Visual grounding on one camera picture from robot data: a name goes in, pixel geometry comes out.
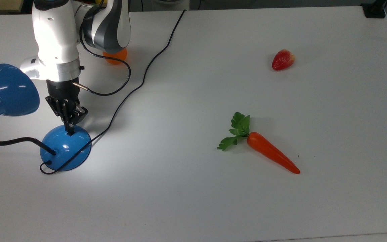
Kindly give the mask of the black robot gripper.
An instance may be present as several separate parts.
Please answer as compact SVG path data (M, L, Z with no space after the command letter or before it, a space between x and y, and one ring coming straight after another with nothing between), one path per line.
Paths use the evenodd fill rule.
M69 136L75 133L74 125L83 121L89 113L87 108L77 105L74 109L74 125L71 123L70 108L73 106L70 105L69 101L78 101L80 88L74 85L78 83L79 78L62 82L46 80L50 96L47 96L45 100L52 109L52 112L62 120L63 127Z

